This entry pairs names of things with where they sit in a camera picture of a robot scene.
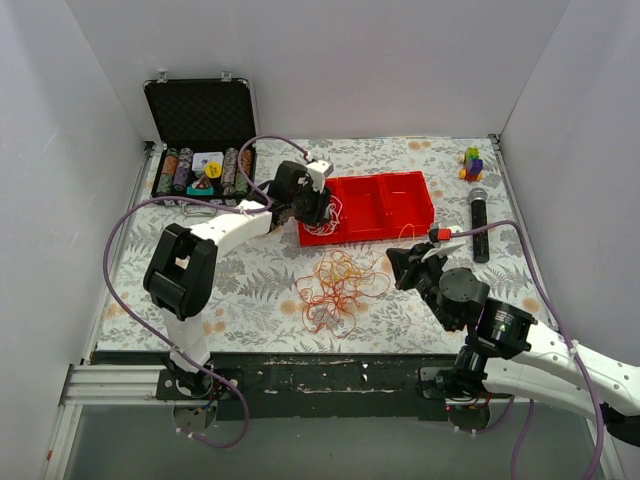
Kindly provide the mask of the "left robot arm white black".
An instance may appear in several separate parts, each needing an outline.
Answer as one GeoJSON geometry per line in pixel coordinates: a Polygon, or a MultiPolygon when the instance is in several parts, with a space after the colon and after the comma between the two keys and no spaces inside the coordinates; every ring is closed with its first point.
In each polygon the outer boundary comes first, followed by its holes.
{"type": "Polygon", "coordinates": [[[326,179],[333,164],[282,162],[275,178],[245,199],[233,212],[191,227],[164,229],[143,280],[160,309],[171,342],[168,369],[180,393],[205,398],[213,386],[203,369],[210,360],[202,311],[208,303],[217,260],[247,241],[266,235],[293,218],[320,227],[330,220],[331,190],[326,179]]]}

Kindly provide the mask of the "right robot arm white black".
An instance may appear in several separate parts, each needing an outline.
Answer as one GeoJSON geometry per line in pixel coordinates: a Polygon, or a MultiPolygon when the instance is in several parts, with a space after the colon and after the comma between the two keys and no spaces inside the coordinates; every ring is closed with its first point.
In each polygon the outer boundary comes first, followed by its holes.
{"type": "Polygon", "coordinates": [[[422,383],[431,398],[481,393],[528,397],[592,418],[614,438],[639,443],[639,369],[561,334],[490,295],[468,268],[445,267],[450,246],[389,248],[397,289],[416,291],[448,332],[466,334],[453,367],[422,383]]]}

